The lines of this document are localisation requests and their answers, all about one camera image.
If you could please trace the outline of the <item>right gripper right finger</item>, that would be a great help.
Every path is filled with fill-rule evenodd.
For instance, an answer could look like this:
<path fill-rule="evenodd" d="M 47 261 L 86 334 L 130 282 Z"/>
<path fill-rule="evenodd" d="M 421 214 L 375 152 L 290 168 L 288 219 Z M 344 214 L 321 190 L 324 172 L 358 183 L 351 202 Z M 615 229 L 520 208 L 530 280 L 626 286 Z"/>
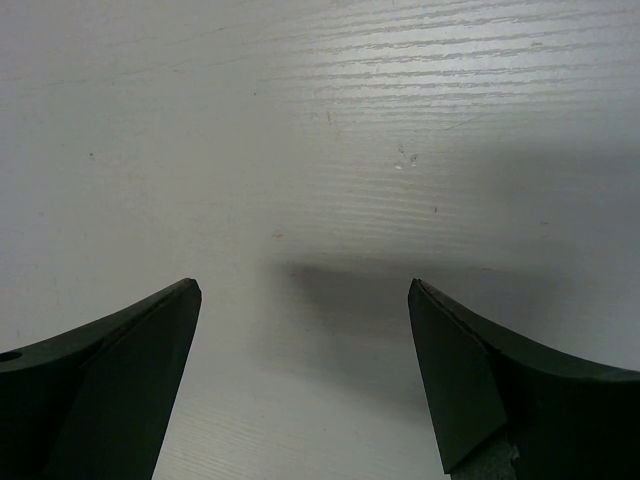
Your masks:
<path fill-rule="evenodd" d="M 422 280 L 411 330 L 453 479 L 635 479 L 639 375 L 544 346 Z"/>

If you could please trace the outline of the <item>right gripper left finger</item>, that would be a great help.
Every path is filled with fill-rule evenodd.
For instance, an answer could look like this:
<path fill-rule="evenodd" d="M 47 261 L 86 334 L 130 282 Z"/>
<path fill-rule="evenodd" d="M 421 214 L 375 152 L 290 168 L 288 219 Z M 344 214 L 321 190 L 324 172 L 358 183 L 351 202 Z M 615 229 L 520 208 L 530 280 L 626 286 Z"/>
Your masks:
<path fill-rule="evenodd" d="M 152 478 L 201 302 L 183 279 L 2 353 L 2 478 Z"/>

